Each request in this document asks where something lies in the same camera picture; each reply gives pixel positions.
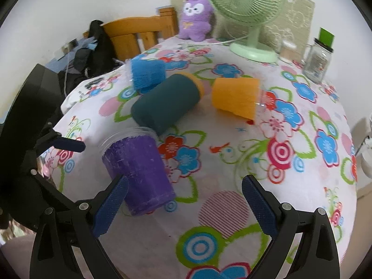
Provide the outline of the purple plastic cup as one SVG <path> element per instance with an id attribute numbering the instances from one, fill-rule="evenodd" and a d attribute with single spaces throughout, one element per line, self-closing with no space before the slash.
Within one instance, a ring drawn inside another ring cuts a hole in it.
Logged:
<path id="1" fill-rule="evenodd" d="M 152 212 L 175 199 L 152 129 L 119 131 L 102 142 L 100 154 L 111 178 L 127 178 L 125 202 L 132 216 Z"/>

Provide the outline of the dark teal cup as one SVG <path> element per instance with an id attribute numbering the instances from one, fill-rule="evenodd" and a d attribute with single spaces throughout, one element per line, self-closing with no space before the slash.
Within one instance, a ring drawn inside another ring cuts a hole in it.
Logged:
<path id="1" fill-rule="evenodd" d="M 204 93 L 204 85 L 197 77 L 180 72 L 142 95 L 130 112 L 139 126 L 161 135 L 193 109 Z"/>

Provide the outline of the blue plastic cup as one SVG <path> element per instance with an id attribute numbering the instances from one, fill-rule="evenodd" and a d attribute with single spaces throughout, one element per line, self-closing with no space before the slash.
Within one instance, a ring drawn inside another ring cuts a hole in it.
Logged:
<path id="1" fill-rule="evenodd" d="M 166 79 L 162 60 L 126 60 L 126 69 L 135 90 L 150 90 Z"/>

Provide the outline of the orange plastic cup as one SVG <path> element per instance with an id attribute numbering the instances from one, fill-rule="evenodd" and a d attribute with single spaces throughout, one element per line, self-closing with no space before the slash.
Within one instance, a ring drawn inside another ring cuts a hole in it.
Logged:
<path id="1" fill-rule="evenodd" d="M 211 101 L 218 110 L 255 120 L 266 109 L 264 94 L 260 79 L 219 77 L 212 86 Z"/>

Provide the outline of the black bag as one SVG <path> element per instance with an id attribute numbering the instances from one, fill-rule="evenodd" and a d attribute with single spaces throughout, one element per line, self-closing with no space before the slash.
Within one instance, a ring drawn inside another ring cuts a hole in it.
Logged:
<path id="1" fill-rule="evenodd" d="M 88 30 L 88 42 L 84 42 L 72 60 L 72 69 L 77 73 L 68 73 L 68 69 L 58 73 L 62 95 L 66 97 L 79 83 L 109 73 L 119 66 L 113 43 L 106 33 L 103 22 L 93 20 Z"/>

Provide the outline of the floral tablecloth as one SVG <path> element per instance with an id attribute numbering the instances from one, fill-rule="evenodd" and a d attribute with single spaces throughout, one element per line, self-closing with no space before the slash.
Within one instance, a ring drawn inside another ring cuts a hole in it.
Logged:
<path id="1" fill-rule="evenodd" d="M 222 45 L 169 38 L 145 51 L 168 75 L 191 73 L 206 91 L 221 78 L 257 77 L 266 90 L 259 123 L 215 109 L 209 94 L 158 138 L 176 197 L 146 215 L 119 210 L 101 237 L 129 278 L 239 278 L 269 244 L 242 192 L 254 175 L 280 202 L 323 208 L 343 258 L 356 215 L 356 157 L 334 87 L 317 85 L 297 64 L 260 64 Z"/>

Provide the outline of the wooden chair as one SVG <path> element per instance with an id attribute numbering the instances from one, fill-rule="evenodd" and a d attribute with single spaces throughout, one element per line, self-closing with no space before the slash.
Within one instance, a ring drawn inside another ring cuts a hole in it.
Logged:
<path id="1" fill-rule="evenodd" d="M 145 50 L 159 43 L 159 39 L 166 40 L 178 34 L 178 18 L 173 6 L 166 6 L 158 10 L 152 17 L 121 18 L 102 27 L 109 36 L 116 56 L 119 60 L 131 59 L 141 53 L 139 41 Z"/>

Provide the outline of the purple plush toy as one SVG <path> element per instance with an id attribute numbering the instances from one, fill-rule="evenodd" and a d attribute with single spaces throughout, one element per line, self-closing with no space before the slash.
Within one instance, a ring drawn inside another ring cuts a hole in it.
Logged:
<path id="1" fill-rule="evenodd" d="M 214 8 L 209 0 L 186 0 L 181 12 L 178 37 L 202 42 L 211 31 Z"/>

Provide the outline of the glass jar mug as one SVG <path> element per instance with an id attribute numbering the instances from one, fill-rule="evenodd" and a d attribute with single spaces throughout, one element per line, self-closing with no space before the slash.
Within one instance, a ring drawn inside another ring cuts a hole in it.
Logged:
<path id="1" fill-rule="evenodd" d="M 321 84 L 330 64 L 334 49 L 314 38 L 313 45 L 307 45 L 309 52 L 303 59 L 303 75 L 315 84 Z"/>

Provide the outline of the small glass jar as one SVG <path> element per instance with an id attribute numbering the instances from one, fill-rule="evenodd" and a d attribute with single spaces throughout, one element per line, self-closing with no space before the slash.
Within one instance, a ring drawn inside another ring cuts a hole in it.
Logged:
<path id="1" fill-rule="evenodd" d="M 279 58 L 287 63 L 290 64 L 293 61 L 294 54 L 296 53 L 297 45 L 291 41 L 283 40 L 281 43 L 281 48 L 279 52 Z"/>

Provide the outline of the green desk fan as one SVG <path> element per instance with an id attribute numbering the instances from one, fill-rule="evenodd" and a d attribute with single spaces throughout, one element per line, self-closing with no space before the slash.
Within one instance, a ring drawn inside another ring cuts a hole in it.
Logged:
<path id="1" fill-rule="evenodd" d="M 260 29 L 276 19 L 284 0 L 209 0 L 219 14 L 248 28 L 246 42 L 231 43 L 230 50 L 236 55 L 261 63 L 275 63 L 277 53 L 259 42 Z"/>

